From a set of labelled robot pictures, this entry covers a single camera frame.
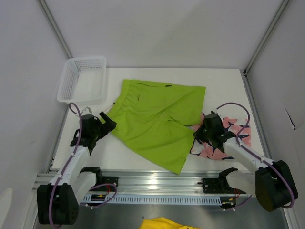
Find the lime green shorts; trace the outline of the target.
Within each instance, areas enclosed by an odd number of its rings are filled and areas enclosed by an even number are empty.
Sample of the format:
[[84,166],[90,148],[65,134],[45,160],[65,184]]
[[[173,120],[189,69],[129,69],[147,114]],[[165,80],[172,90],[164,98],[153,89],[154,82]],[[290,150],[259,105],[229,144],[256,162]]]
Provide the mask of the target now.
[[206,87],[123,80],[107,113],[112,134],[144,159],[179,174],[202,122]]

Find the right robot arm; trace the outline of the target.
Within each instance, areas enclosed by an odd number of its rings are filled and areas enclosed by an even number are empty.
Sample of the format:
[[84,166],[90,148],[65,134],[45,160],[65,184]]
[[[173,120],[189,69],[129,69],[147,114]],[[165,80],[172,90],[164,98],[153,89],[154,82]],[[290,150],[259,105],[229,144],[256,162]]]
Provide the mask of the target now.
[[221,172],[217,185],[222,192],[236,188],[253,195],[268,212],[291,208],[298,199],[288,164],[283,160],[273,161],[259,155],[236,134],[226,131],[218,114],[205,116],[194,137],[233,157],[249,171],[245,174],[232,167]]

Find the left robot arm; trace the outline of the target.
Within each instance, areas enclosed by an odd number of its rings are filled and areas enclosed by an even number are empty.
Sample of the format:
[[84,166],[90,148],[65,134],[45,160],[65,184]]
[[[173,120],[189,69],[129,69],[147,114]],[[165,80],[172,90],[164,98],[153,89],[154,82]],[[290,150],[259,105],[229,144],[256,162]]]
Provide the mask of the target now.
[[73,225],[79,206],[89,191],[102,187],[116,191],[116,183],[107,183],[99,167],[88,162],[97,141],[116,128],[116,123],[104,112],[94,116],[89,108],[81,114],[80,128],[74,133],[70,152],[64,166],[48,184],[37,189],[38,220],[42,225]]

